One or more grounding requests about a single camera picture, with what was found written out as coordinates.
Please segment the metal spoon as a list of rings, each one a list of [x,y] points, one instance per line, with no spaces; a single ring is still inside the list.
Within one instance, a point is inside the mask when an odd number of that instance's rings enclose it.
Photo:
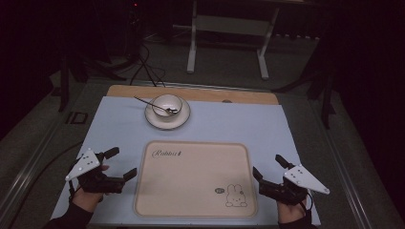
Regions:
[[[146,104],[148,104],[148,105],[150,105],[150,106],[152,106],[152,107],[161,109],[161,110],[163,110],[163,111],[165,111],[166,113],[171,114],[171,115],[176,115],[176,114],[179,112],[179,110],[173,109],[173,108],[162,108],[162,107],[160,107],[160,106],[155,105],[155,104],[152,103],[152,102],[148,102],[148,101],[146,101],[146,100],[144,100],[144,99],[141,99],[141,98],[139,98],[139,97],[136,97],[136,96],[134,96],[134,98],[135,98],[136,100],[141,101],[141,102],[143,102],[143,103],[146,103]]]

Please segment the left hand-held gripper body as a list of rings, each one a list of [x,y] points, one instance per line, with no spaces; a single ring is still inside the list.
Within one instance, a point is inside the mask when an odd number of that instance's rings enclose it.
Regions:
[[[120,193],[125,184],[123,177],[108,177],[103,173],[104,152],[95,153],[89,148],[75,161],[65,180],[77,179],[87,193]]]

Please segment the white saucer with dark rim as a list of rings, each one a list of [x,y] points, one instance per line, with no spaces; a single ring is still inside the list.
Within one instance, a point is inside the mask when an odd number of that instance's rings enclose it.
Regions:
[[[173,130],[179,128],[181,125],[185,124],[191,115],[191,109],[189,104],[182,98],[181,99],[182,108],[181,111],[169,117],[161,117],[152,109],[151,105],[147,105],[144,111],[146,120],[154,127],[162,130]]]

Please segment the black floor socket box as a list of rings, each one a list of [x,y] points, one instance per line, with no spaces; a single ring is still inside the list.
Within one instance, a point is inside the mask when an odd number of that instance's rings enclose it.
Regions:
[[[88,114],[81,113],[81,112],[70,112],[68,114],[67,119],[65,120],[66,124],[73,124],[73,125],[82,125],[87,122]]]

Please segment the black stand leg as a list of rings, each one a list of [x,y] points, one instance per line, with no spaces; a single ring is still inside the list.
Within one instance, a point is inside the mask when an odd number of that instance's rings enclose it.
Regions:
[[[330,101],[331,101],[331,93],[332,93],[332,85],[334,81],[335,73],[330,73],[326,77],[325,81],[325,88],[323,92],[323,100],[322,100],[322,111],[321,111],[321,121],[326,129],[330,127],[329,122],[329,115],[330,115]]]
[[[68,56],[61,56],[60,64],[60,105],[58,111],[63,112],[69,103],[69,66]]]

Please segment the beige placemat with rabbit print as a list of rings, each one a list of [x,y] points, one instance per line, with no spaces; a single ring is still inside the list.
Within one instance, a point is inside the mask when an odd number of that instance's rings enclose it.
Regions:
[[[258,207],[247,148],[240,143],[149,142],[135,211],[153,218],[255,216]]]

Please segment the light blue table mat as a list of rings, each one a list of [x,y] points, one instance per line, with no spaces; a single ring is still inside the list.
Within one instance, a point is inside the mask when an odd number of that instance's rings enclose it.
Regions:
[[[106,197],[96,208],[93,225],[143,226],[270,226],[277,222],[274,200],[256,190],[258,211],[250,218],[169,218],[142,217],[135,211],[141,163],[151,141],[187,141],[240,143],[247,148],[251,172],[258,169],[265,179],[275,183],[283,180],[284,169],[276,162],[281,155],[297,164],[300,158],[289,130],[284,110],[279,105],[257,105],[221,102],[190,102],[187,122],[174,130],[153,127],[145,118],[145,106],[134,98],[105,96],[82,147],[103,152],[119,147],[117,156],[108,159],[108,175],[120,177],[137,168],[138,175],[128,181],[123,191]]]

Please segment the white ceramic bowl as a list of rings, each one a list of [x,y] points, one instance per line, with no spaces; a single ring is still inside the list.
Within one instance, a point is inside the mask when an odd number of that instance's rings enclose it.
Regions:
[[[182,102],[181,99],[173,94],[163,94],[158,97],[156,97],[152,103],[154,103],[157,106],[160,106],[162,108],[173,108],[179,110],[177,114],[168,114],[165,111],[152,107],[152,112],[154,115],[157,115],[158,117],[172,117],[175,115],[178,115],[181,112],[182,109]]]

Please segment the dark device with red light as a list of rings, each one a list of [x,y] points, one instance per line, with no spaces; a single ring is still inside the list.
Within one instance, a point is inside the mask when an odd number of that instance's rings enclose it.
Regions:
[[[127,0],[128,2],[128,27],[133,34],[141,33],[142,7],[139,0]]]

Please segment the white metal stand frame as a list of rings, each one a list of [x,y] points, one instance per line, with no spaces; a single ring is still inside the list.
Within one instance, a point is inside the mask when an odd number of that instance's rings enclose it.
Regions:
[[[262,47],[256,51],[256,56],[261,77],[264,80],[268,80],[269,73],[267,69],[265,54],[279,11],[279,8],[275,8],[271,13],[269,21],[203,15],[198,14],[198,1],[194,0],[192,5],[191,17],[191,43],[186,71],[188,73],[193,73],[195,71],[197,54],[197,31],[213,31],[232,34],[253,35],[262,36],[264,38]]]

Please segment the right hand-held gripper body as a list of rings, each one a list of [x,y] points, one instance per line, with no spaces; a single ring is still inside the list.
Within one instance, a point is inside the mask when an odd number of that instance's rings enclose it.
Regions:
[[[287,205],[296,205],[302,202],[309,194],[309,191],[325,195],[330,193],[330,189],[302,164],[287,169],[283,174],[282,183],[277,184],[265,179],[259,183],[260,195]]]

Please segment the person's right hand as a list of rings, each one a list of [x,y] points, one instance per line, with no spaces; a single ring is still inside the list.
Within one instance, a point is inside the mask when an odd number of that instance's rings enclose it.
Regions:
[[[278,221],[280,223],[291,223],[306,216],[307,201],[304,199],[296,205],[287,205],[277,202]]]

